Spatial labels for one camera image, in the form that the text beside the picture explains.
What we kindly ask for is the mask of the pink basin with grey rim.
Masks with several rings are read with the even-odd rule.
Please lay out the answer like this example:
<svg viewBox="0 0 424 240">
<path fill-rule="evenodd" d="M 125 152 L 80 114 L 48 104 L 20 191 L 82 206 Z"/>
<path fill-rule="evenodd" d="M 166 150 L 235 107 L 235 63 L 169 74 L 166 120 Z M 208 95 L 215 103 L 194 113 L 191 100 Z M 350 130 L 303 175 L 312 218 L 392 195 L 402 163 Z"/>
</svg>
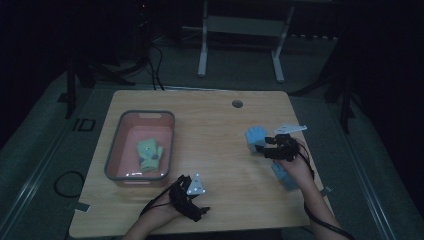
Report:
<svg viewBox="0 0 424 240">
<path fill-rule="evenodd" d="M 170 111 L 124 112 L 110 146 L 104 173 L 118 186 L 158 187 L 168 182 L 175 116 Z"/>
</svg>

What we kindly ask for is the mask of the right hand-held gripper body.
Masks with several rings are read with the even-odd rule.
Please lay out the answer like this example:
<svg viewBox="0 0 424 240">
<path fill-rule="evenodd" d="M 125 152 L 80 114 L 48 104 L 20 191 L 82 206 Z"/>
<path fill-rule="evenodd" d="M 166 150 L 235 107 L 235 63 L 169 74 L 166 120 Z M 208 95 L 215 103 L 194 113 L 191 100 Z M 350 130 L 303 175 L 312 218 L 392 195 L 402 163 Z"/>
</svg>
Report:
<svg viewBox="0 0 424 240">
<path fill-rule="evenodd" d="M 287 160 L 292 161 L 295 156 L 299 153 L 299 146 L 297 141 L 291 136 L 291 133 L 301 132 L 306 130 L 306 125 L 287 125 L 282 124 L 277 128 L 275 138 L 277 140 L 276 145 L 268 144 L 266 148 L 277 148 L 278 158 L 276 160 Z"/>
</svg>

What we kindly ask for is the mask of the person's left hand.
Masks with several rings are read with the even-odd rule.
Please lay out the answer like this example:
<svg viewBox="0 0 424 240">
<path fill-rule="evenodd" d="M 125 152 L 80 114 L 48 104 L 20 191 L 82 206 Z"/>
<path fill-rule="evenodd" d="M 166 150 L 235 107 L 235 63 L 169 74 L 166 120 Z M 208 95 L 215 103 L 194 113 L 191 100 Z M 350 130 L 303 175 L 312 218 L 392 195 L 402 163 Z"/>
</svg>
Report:
<svg viewBox="0 0 424 240">
<path fill-rule="evenodd" d="M 178 212 L 170 202 L 168 195 L 163 195 L 157 199 L 153 206 L 144 214 L 149 220 L 153 221 L 173 221 L 181 217 L 182 214 Z"/>
</svg>

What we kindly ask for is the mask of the black tripod stand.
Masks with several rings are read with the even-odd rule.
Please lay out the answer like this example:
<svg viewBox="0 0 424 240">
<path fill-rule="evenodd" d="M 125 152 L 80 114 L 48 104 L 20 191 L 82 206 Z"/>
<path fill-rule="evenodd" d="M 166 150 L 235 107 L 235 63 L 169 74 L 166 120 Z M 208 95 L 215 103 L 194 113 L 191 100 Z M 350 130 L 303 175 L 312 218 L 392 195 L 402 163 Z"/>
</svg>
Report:
<svg viewBox="0 0 424 240">
<path fill-rule="evenodd" d="M 351 58 L 347 53 L 346 40 L 339 37 L 326 60 L 318 79 L 299 90 L 290 92 L 290 96 L 303 96 L 324 85 L 328 85 L 324 93 L 326 103 L 340 103 L 340 125 L 342 130 L 349 134 L 349 119 L 355 115 L 350 107 L 352 96 L 353 74 Z"/>
<path fill-rule="evenodd" d="M 66 61 L 66 92 L 62 93 L 58 99 L 67 106 L 65 118 L 69 119 L 76 109 L 76 77 L 79 77 L 81 84 L 88 88 L 92 88 L 96 83 L 90 75 L 92 71 L 99 73 L 109 81 L 133 86 L 134 83 L 125 80 L 124 76 L 140 69 L 141 65 L 136 63 L 126 69 L 110 70 L 104 64 L 86 55 L 70 55 Z"/>
</svg>

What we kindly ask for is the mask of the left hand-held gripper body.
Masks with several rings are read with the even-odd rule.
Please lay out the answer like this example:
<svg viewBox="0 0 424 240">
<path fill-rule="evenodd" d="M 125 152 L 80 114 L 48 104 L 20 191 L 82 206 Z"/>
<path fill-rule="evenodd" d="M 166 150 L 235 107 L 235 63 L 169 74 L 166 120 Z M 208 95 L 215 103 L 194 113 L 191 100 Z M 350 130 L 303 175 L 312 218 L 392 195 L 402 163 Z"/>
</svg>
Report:
<svg viewBox="0 0 424 240">
<path fill-rule="evenodd" d="M 182 215 L 193 220 L 199 221 L 202 216 L 200 215 L 200 208 L 197 207 L 192 200 L 199 195 L 205 194 L 204 188 L 199 174 L 195 174 L 190 184 L 182 183 L 179 178 L 171 185 L 169 190 L 169 198 L 174 208 Z"/>
</svg>

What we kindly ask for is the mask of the white metal desk frame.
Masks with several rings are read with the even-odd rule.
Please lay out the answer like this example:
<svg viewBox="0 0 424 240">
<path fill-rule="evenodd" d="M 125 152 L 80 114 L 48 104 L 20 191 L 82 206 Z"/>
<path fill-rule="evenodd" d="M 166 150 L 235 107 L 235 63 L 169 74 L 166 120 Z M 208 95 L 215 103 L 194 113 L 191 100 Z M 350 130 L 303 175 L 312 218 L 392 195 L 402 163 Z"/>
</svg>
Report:
<svg viewBox="0 0 424 240">
<path fill-rule="evenodd" d="M 283 46 L 288 36 L 288 30 L 295 12 L 294 6 L 289 6 L 285 10 L 285 18 L 283 20 L 266 20 L 210 15 L 208 12 L 208 7 L 211 0 L 201 1 L 202 26 L 200 28 L 201 48 L 197 69 L 198 77 L 203 78 L 206 76 L 208 61 L 208 34 L 213 32 L 249 36 L 276 37 L 278 42 L 276 47 L 273 48 L 270 52 L 271 60 L 276 82 L 283 83 L 285 81 L 280 55 L 283 51 Z"/>
</svg>

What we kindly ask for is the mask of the plain blue glove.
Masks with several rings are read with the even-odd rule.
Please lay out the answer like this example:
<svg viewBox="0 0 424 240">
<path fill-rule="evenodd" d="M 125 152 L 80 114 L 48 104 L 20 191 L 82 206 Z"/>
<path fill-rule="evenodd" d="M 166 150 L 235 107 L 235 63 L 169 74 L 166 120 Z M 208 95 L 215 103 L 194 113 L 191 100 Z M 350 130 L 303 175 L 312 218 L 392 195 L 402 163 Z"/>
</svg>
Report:
<svg viewBox="0 0 424 240">
<path fill-rule="evenodd" d="M 250 127 L 245 132 L 247 147 L 252 153 L 261 153 L 266 146 L 267 131 L 262 126 Z"/>
</svg>

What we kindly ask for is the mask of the person's right hand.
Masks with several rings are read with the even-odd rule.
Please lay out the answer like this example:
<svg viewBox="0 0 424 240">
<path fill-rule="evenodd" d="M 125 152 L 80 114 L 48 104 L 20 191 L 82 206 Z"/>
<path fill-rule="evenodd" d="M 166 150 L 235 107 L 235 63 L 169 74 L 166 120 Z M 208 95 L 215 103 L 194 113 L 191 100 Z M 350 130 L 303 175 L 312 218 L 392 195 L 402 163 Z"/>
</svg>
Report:
<svg viewBox="0 0 424 240">
<path fill-rule="evenodd" d="M 296 141 L 299 146 L 299 153 L 295 158 L 292 161 L 274 160 L 274 163 L 284 168 L 302 192 L 310 191 L 316 185 L 310 166 L 309 155 L 304 143 L 299 139 L 296 139 Z"/>
</svg>

